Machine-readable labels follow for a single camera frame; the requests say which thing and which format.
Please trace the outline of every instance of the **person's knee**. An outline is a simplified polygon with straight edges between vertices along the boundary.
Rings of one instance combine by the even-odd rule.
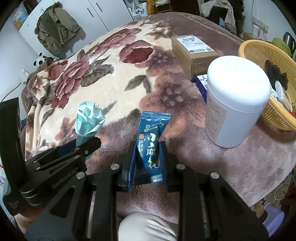
[[[135,212],[120,223],[119,241],[175,241],[176,225],[170,224],[155,215]]]

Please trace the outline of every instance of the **electric kettle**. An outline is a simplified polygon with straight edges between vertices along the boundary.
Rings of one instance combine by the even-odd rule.
[[[286,32],[283,36],[283,41],[289,46],[291,53],[293,54],[296,49],[296,42],[292,35]]]

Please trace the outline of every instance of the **cable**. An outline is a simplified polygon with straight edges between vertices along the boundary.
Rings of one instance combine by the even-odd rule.
[[[253,28],[253,6],[254,6],[254,0],[253,0],[253,3],[252,3],[252,13],[251,13],[251,26]]]
[[[5,98],[6,98],[11,92],[13,92],[17,87],[15,87],[13,90],[9,91],[8,94],[7,94],[6,96],[4,96],[3,99],[2,99],[0,102],[2,102],[2,101],[3,101],[3,100],[4,100],[4,99],[5,99]]]
[[[275,200],[279,201],[279,200],[282,200],[282,199],[285,198],[285,196],[286,196],[286,194],[287,194],[287,192],[288,192],[289,186],[290,186],[291,177],[292,177],[292,171],[290,172],[290,180],[289,180],[288,187],[287,187],[287,190],[286,190],[286,192],[285,192],[285,195],[284,195],[282,198],[280,198],[280,199],[276,198],[276,192],[277,192],[277,190],[278,190],[281,186],[283,186],[284,184],[286,184],[287,181],[285,181],[284,183],[282,183],[281,185],[279,185],[279,186],[277,187],[276,191],[274,192],[274,199],[275,199]]]
[[[264,31],[263,31],[263,37],[265,38],[265,41],[267,41],[267,38],[266,38],[266,35],[265,35]]]

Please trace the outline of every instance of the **container label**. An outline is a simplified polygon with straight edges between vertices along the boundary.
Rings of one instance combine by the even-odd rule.
[[[201,41],[196,36],[178,37],[177,40],[190,52],[190,53],[203,53],[210,52],[213,49]]]
[[[204,88],[207,90],[207,74],[197,76]]]
[[[217,140],[226,113],[227,110],[216,103],[215,100],[210,96],[210,92],[208,92],[205,130],[207,135],[213,142]]]

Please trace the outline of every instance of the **teal plastic wrapper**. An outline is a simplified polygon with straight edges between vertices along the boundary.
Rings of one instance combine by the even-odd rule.
[[[75,131],[77,134],[76,146],[80,146],[82,143],[93,138],[97,131],[102,127],[105,122],[105,117],[102,110],[95,107],[95,102],[84,101],[77,109],[77,119]]]

